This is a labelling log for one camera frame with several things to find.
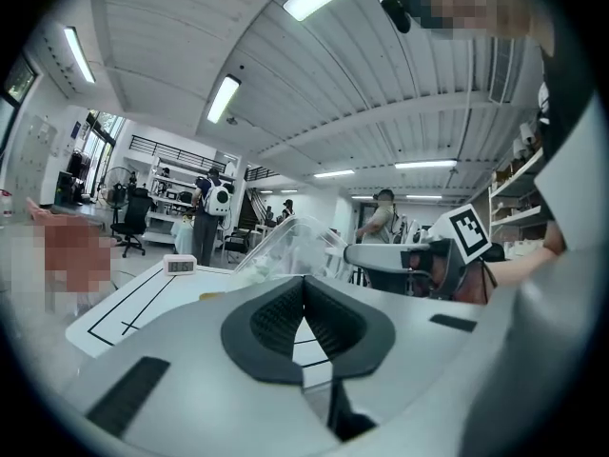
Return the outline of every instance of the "black chair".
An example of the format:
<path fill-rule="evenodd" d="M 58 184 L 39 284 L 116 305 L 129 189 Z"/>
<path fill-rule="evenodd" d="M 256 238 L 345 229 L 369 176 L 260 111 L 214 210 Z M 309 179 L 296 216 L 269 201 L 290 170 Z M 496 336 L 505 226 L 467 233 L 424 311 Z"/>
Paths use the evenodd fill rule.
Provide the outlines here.
<path fill-rule="evenodd" d="M 142 247 L 142 243 L 135 236 L 142 235 L 146 231 L 146 214 L 151 205 L 152 198 L 148 196 L 148 190 L 145 188 L 136 189 L 128 204 L 125 221 L 110 226 L 113 231 L 125 235 L 123 257 L 127 257 L 129 248 L 141 250 L 142 255 L 146 255 L 146 250 Z"/>
<path fill-rule="evenodd" d="M 247 254 L 250 247 L 250 237 L 251 229 L 247 232 L 241 232 L 235 229 L 230 235 L 226 235 L 222 244 L 222 262 L 224 262 L 226 258 L 226 261 L 230 263 L 228 260 L 228 254 L 226 254 L 227 252 Z"/>

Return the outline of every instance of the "transparent plastic box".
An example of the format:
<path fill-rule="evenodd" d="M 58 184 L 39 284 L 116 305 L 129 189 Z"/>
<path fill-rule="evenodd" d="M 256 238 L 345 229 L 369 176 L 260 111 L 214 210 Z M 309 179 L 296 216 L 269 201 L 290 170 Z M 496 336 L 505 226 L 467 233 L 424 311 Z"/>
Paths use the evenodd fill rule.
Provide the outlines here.
<path fill-rule="evenodd" d="M 347 243 L 312 217 L 291 216 L 235 269 L 228 291 L 286 276 L 313 275 L 348 281 Z"/>

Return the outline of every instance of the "hand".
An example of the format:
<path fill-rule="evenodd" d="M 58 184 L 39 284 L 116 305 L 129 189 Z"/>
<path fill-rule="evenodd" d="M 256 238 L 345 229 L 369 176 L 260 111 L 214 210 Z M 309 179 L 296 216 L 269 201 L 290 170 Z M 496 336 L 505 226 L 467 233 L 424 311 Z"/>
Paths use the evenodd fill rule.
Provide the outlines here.
<path fill-rule="evenodd" d="M 86 219 L 53 215 L 28 198 L 28 211 L 45 239 L 45 271 L 64 272 L 70 292 L 97 292 L 110 279 L 109 238 L 100 238 Z"/>
<path fill-rule="evenodd" d="M 418 268 L 420 261 L 421 258 L 418 254 L 412 254 L 410 256 L 410 267 L 413 269 Z M 434 255 L 430 274 L 431 279 L 436 286 L 443 281 L 445 273 L 446 259 Z M 484 283 L 486 284 L 486 293 L 484 293 Z M 492 294 L 492 290 L 493 284 L 488 277 L 488 274 L 481 268 L 480 263 L 472 263 L 467 267 L 465 279 L 463 280 L 461 287 L 454 293 L 453 300 L 476 305 L 486 305 L 486 303 L 488 303 L 488 298 L 490 298 Z"/>

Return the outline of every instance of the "stand fan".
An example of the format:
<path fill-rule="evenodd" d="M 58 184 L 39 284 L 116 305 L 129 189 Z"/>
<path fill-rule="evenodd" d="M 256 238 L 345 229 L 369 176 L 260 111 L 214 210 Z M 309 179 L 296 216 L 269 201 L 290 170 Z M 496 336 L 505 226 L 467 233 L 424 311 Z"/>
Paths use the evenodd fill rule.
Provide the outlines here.
<path fill-rule="evenodd" d="M 102 180 L 103 186 L 100 190 L 104 201 L 114 210 L 112 224 L 118 224 L 118 210 L 124 207 L 128 201 L 128 185 L 131 171 L 125 168 L 112 168 L 106 173 Z M 112 231 L 112 238 L 122 241 Z"/>

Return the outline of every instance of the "white ceiling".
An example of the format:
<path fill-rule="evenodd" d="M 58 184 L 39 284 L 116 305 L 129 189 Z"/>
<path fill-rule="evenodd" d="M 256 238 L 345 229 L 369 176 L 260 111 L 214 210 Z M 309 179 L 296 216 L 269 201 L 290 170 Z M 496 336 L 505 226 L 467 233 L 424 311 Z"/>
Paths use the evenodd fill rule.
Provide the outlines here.
<path fill-rule="evenodd" d="M 515 65 L 528 85 L 497 106 L 488 100 L 490 39 L 403 36 L 378 0 L 335 0 L 301 23 L 285 1 L 64 0 L 33 42 L 74 103 L 194 136 L 299 181 L 355 169 L 323 183 L 354 194 L 391 187 L 463 201 L 534 113 L 539 59 Z M 95 85 L 59 71 L 71 63 L 65 25 L 77 28 Z M 227 73 L 243 82 L 226 113 L 238 126 L 206 120 Z M 456 171 L 392 167 L 445 158 L 459 159 Z"/>

